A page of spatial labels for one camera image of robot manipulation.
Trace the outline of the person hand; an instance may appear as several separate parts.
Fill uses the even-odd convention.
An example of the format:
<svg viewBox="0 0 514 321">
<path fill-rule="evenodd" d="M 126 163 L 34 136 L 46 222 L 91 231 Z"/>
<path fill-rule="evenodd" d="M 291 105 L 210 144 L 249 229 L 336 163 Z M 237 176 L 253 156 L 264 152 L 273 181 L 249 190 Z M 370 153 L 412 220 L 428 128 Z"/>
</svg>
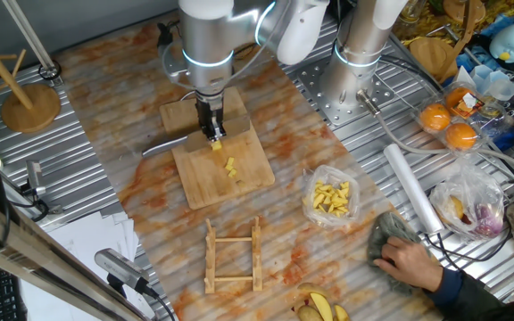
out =
<svg viewBox="0 0 514 321">
<path fill-rule="evenodd" d="M 381 259 L 373 263 L 395 280 L 435 292 L 442 282 L 443 268 L 420 243 L 391 236 L 381 249 Z"/>
</svg>

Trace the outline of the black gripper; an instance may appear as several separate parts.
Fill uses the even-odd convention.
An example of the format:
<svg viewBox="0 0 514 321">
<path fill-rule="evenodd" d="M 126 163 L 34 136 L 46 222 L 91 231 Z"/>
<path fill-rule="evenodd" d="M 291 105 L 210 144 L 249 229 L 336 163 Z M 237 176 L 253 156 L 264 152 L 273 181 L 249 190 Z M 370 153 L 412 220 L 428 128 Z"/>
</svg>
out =
<svg viewBox="0 0 514 321">
<path fill-rule="evenodd" d="M 222 125 L 223 104 L 222 97 L 210 100 L 196 99 L 195 107 L 200 128 L 207 137 L 211 137 L 212 141 L 219 141 L 227 134 Z"/>
</svg>

